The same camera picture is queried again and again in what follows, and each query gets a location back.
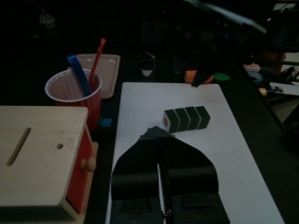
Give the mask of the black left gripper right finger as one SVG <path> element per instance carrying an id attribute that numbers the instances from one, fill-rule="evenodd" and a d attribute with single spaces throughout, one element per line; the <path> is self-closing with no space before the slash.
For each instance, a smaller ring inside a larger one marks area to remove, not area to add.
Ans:
<path id="1" fill-rule="evenodd" d="M 167 224 L 230 224 L 217 168 L 205 154 L 175 137 L 157 140 Z"/>

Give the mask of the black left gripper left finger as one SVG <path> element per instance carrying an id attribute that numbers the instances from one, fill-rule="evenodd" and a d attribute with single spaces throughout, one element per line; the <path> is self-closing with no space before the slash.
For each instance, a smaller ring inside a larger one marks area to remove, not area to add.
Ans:
<path id="1" fill-rule="evenodd" d="M 110 224 L 165 224 L 155 140 L 141 139 L 117 161 Z"/>

